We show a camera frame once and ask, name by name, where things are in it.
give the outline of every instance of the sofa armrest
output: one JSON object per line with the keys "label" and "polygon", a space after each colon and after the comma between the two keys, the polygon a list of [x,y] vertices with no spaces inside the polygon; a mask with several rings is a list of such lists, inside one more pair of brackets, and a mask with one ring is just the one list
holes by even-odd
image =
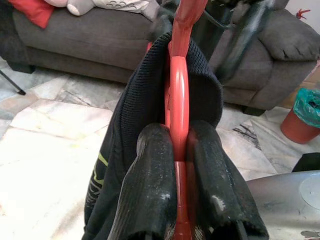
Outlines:
{"label": "sofa armrest", "polygon": [[270,14],[258,38],[275,60],[316,61],[320,57],[320,35],[285,9]]}
{"label": "sofa armrest", "polygon": [[9,2],[0,0],[0,56],[14,63],[29,64],[26,46],[16,30],[13,11]]}

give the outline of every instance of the stuffed toy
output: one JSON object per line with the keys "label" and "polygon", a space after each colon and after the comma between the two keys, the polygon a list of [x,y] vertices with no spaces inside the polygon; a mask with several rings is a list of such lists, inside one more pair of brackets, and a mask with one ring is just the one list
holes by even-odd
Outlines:
{"label": "stuffed toy", "polygon": [[159,4],[156,0],[45,0],[48,4],[58,8],[67,7],[76,16],[86,14],[94,7],[127,11],[143,14],[153,21],[156,18]]}

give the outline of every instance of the marble floor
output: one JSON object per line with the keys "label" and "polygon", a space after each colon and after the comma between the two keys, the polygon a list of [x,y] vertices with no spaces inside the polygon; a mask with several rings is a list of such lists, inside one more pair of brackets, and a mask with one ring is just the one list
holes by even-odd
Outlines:
{"label": "marble floor", "polygon": [[[81,239],[89,177],[124,85],[37,69],[0,68],[0,239]],[[302,154],[317,152],[320,137],[300,145],[280,124],[275,107],[260,117],[225,104],[217,127],[228,156],[246,180],[289,173]]]}

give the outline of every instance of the black tripod leg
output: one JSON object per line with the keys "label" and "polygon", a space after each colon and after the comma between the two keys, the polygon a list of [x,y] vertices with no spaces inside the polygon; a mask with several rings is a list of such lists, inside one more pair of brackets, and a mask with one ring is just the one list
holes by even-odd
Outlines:
{"label": "black tripod leg", "polygon": [[17,90],[18,90],[18,94],[20,95],[26,95],[26,92],[23,91],[14,81],[12,81],[7,75],[5,75],[5,73],[3,71],[0,70],[0,74],[9,81],[9,83],[11,83]]}

